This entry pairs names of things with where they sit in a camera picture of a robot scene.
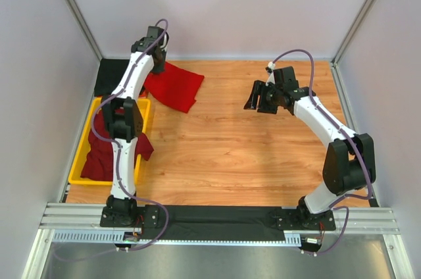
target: white robotic arm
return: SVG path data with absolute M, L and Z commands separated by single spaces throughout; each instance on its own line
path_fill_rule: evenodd
M 266 68 L 266 70 L 269 79 L 266 83 L 255 81 L 244 109 L 257 109 L 260 113 L 276 114 L 278 107 L 281 106 L 301 119 L 327 149 L 322 183 L 299 203 L 304 205 L 311 215 L 317 215 L 329 211 L 332 203 L 346 193 L 353 193 L 366 186 L 359 162 L 349 158 L 349 155 L 354 155 L 354 151 L 341 131 L 344 131 L 358 147 L 370 173 L 370 181 L 374 182 L 376 171 L 372 138 L 368 134 L 357 134 L 343 125 L 323 107 L 316 94 L 312 93 L 314 104 L 310 98 L 310 89 L 299 87 L 292 66 L 276 70 Z M 322 107 L 332 120 L 328 120 L 318 107 Z
M 136 195 L 135 149 L 137 137 L 143 128 L 143 118 L 137 106 L 137 99 L 148 74 L 163 72 L 167 45 L 168 34 L 164 29 L 150 26 L 147 36 L 132 45 L 128 67 L 119 85 L 111 93 L 113 98 L 110 100 L 110 96 L 103 97 L 103 101 L 108 99 L 103 104 L 102 110 L 105 127 L 110 138 L 114 140 L 112 142 L 114 165 L 111 195 L 107 199 L 107 206 L 103 209 L 101 226 L 124 227 L 131 226 L 136 221 L 137 204 L 134 199 L 128 197 L 128 193 Z

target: wooden floor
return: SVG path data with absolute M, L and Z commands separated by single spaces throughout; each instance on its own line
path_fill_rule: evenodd
M 167 205 L 293 206 L 322 181 L 326 151 L 303 122 L 283 109 L 277 115 L 243 110 L 253 82 L 267 79 L 267 61 L 172 63 L 205 80 L 188 114 L 152 98 L 148 132 L 155 152 L 143 162 L 138 196 Z M 307 86 L 310 63 L 278 63 L 289 65 Z M 314 91 L 345 122 L 328 62 L 316 62 Z M 67 202 L 105 203 L 109 193 L 108 187 L 72 185 Z M 358 199 L 344 203 L 368 206 Z

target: yellow plastic bin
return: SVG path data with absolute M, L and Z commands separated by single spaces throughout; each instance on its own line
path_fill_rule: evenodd
M 91 145 L 89 144 L 87 137 L 91 131 L 91 118 L 95 109 L 101 104 L 101 98 L 95 98 L 92 101 L 91 108 L 89 110 L 89 116 L 86 120 L 84 131 L 79 141 L 78 149 L 76 151 L 76 156 L 74 157 L 72 169 L 70 170 L 70 175 L 68 182 L 76 185 L 96 185 L 96 186 L 111 186 L 112 182 L 102 182 L 98 180 L 90 180 L 89 178 L 81 178 L 80 174 L 86 162 L 86 155 L 91 151 Z M 151 100 L 146 98 L 140 98 L 137 100 L 137 106 L 139 107 L 140 113 L 143 117 L 143 129 L 142 132 L 145 133 L 147 121 L 149 119 L 149 112 L 151 110 Z M 134 182 L 137 182 L 137 178 L 140 173 L 140 161 L 141 155 L 137 156 L 136 165 L 134 168 Z

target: white wall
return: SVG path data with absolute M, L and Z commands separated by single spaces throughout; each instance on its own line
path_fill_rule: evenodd
M 64 0 L 0 0 L 2 278 L 20 278 L 57 200 L 97 67 Z
M 377 0 L 339 69 L 357 127 L 374 137 L 377 196 L 421 278 L 421 0 Z
M 301 47 L 332 57 L 364 0 L 76 0 L 106 57 L 128 57 L 158 18 L 172 58 L 270 58 Z

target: red towel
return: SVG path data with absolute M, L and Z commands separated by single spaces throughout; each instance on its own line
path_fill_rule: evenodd
M 110 138 L 108 132 L 105 130 L 102 111 L 99 111 L 95 116 L 94 125 L 99 135 Z M 86 156 L 86 162 L 80 177 L 112 182 L 113 153 L 111 143 L 101 141 L 93 134 L 92 130 L 89 133 L 88 141 L 91 145 L 91 151 Z M 133 166 L 135 166 L 136 158 L 139 154 L 147 161 L 151 157 L 152 152 L 153 147 L 151 142 L 149 142 L 147 136 L 142 133 L 137 139 Z
M 188 113 L 196 102 L 195 96 L 203 78 L 203 75 L 165 63 L 163 73 L 148 75 L 145 88 L 164 105 Z

